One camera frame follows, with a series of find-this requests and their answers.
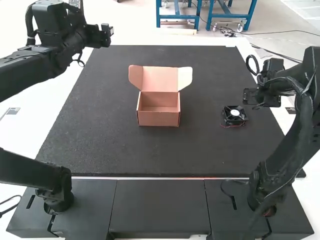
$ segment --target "black computer fan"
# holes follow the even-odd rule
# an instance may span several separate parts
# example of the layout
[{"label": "black computer fan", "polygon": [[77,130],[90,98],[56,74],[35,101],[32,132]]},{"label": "black computer fan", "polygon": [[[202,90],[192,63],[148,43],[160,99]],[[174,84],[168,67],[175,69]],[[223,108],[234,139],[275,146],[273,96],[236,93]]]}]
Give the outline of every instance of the black computer fan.
[{"label": "black computer fan", "polygon": [[227,126],[243,126],[248,121],[247,114],[242,106],[224,106],[222,114]]}]

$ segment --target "open cardboard box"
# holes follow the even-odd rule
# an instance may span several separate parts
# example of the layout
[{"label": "open cardboard box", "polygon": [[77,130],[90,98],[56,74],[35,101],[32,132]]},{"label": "open cardboard box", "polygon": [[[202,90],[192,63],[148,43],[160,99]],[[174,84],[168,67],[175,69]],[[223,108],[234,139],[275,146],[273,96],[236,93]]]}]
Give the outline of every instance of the open cardboard box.
[{"label": "open cardboard box", "polygon": [[191,84],[192,72],[192,67],[129,66],[129,81],[140,89],[139,126],[179,126],[179,91]]}]

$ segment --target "robotic arm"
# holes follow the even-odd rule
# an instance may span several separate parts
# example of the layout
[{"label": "robotic arm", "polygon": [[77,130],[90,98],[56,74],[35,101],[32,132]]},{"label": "robotic arm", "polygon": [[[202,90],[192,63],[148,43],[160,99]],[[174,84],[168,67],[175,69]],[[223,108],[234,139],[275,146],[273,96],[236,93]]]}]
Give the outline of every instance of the robotic arm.
[{"label": "robotic arm", "polygon": [[[32,25],[33,17],[37,30]],[[34,84],[61,75],[73,61],[73,56],[81,55],[85,47],[109,47],[113,34],[113,28],[108,24],[102,24],[101,31],[98,25],[87,24],[82,9],[61,0],[33,3],[26,11],[25,22],[27,46],[0,59],[0,102]],[[35,45],[37,34],[41,45]]]},{"label": "robotic arm", "polygon": [[[82,63],[85,47],[109,47],[113,28],[89,25],[82,0],[39,0],[26,11],[27,44],[0,59],[0,102],[22,90],[64,73],[73,60]],[[34,30],[33,17],[38,29]],[[41,45],[36,45],[38,35]],[[73,203],[71,171],[0,148],[0,182],[36,188],[48,214],[66,211]]]},{"label": "robotic arm", "polygon": [[305,50],[303,62],[284,70],[282,59],[271,58],[257,71],[257,88],[243,91],[243,103],[280,107],[281,97],[296,94],[296,117],[282,142],[251,173],[247,201],[256,215],[273,216],[302,167],[319,150],[320,47]]}]

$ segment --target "box flap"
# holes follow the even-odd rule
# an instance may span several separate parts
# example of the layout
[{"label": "box flap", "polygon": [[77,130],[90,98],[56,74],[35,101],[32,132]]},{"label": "box flap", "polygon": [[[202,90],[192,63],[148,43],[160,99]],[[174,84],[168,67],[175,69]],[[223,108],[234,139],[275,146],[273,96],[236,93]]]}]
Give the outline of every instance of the box flap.
[{"label": "box flap", "polygon": [[178,92],[192,82],[192,67],[129,66],[129,81],[142,92]]},{"label": "box flap", "polygon": [[178,91],[189,86],[192,82],[193,69],[190,66],[178,68]]}]

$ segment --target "blue metal frame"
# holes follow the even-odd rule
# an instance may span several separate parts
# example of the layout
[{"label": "blue metal frame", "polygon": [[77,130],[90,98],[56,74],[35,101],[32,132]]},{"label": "blue metal frame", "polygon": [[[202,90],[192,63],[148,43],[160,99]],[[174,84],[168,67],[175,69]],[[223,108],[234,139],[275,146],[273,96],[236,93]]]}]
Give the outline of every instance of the blue metal frame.
[{"label": "blue metal frame", "polygon": [[[194,19],[194,29],[199,30],[200,11],[202,6],[202,0],[198,0],[197,9],[195,15],[181,15],[179,9],[179,0],[174,0],[174,15],[160,15],[160,7],[162,6],[162,0],[156,0],[156,27],[160,28],[161,19]],[[192,6],[192,0],[188,0],[188,8]]]},{"label": "blue metal frame", "polygon": [[215,0],[210,0],[210,6],[209,6],[209,14],[208,14],[208,20],[205,29],[207,31],[210,31],[212,18],[232,18],[232,19],[246,19],[246,23],[243,27],[245,31],[249,29],[249,25],[252,19],[252,16],[255,11],[255,7],[258,0],[251,0],[251,5],[249,8],[248,14],[233,14],[229,11],[228,7],[232,6],[233,0],[229,0],[228,5],[226,5],[223,0],[216,0],[219,5],[221,6],[222,10],[224,11],[224,14],[218,14],[218,13],[212,13],[214,9],[214,3]]}]

